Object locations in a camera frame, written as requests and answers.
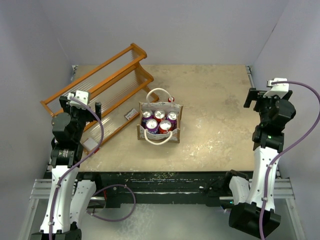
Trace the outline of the purple Fanta can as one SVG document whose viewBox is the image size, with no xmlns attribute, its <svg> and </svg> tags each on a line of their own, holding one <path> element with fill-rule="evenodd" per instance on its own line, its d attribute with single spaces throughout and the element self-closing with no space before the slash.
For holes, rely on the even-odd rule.
<svg viewBox="0 0 320 240">
<path fill-rule="evenodd" d="M 170 111 L 167 113 L 166 119 L 171 123 L 173 129 L 177 127 L 178 116 L 179 114 L 176 111 Z"/>
<path fill-rule="evenodd" d="M 141 118 L 141 125 L 144 126 L 146 122 L 150 119 L 153 119 L 153 111 L 151 109 L 143 109 L 142 110 L 142 118 Z"/>
<path fill-rule="evenodd" d="M 145 129 L 151 134 L 157 134 L 159 129 L 159 124 L 155 119 L 149 119 L 145 123 Z"/>
</svg>

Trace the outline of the red Coke can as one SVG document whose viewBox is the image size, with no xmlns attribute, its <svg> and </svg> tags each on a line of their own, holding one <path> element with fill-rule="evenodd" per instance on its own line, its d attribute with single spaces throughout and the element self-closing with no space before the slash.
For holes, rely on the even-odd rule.
<svg viewBox="0 0 320 240">
<path fill-rule="evenodd" d="M 166 112 L 163 109 L 157 109 L 153 113 L 153 118 L 160 123 L 161 121 L 166 120 L 167 115 Z"/>
<path fill-rule="evenodd" d="M 159 133 L 160 134 L 167 134 L 172 131 L 172 124 L 168 120 L 163 120 L 159 123 Z"/>
</svg>

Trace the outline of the canvas jute tote bag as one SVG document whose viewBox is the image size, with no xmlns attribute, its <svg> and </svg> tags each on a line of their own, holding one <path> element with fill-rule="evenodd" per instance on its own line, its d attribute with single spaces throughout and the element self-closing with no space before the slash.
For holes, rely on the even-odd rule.
<svg viewBox="0 0 320 240">
<path fill-rule="evenodd" d="M 157 91 L 166 94 L 167 100 L 151 102 L 151 96 Z M 180 125 L 183 106 L 175 103 L 174 97 L 163 88 L 150 90 L 144 102 L 139 104 L 139 124 L 137 139 L 160 146 L 167 142 L 180 143 Z"/>
</svg>

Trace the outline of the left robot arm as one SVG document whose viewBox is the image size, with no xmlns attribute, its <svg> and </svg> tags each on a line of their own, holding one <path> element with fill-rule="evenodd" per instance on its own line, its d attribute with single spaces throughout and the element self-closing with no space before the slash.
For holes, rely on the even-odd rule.
<svg viewBox="0 0 320 240">
<path fill-rule="evenodd" d="M 51 187 L 43 222 L 32 240 L 80 240 L 81 223 L 91 196 L 103 191 L 97 177 L 78 179 L 87 123 L 101 121 L 101 103 L 89 106 L 90 94 L 77 90 L 59 97 L 63 111 L 52 118 Z"/>
</svg>

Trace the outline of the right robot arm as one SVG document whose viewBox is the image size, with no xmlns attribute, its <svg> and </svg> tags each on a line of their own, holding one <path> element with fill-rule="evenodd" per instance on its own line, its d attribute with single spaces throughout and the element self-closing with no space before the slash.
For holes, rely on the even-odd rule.
<svg viewBox="0 0 320 240">
<path fill-rule="evenodd" d="M 279 154 L 283 151 L 286 124 L 296 115 L 289 101 L 292 91 L 274 92 L 250 88 L 244 102 L 259 114 L 260 122 L 252 134 L 254 171 L 252 179 L 232 170 L 230 179 L 222 183 L 222 190 L 233 196 L 228 224 L 253 237 L 263 239 L 281 223 L 275 213 L 274 187 Z"/>
</svg>

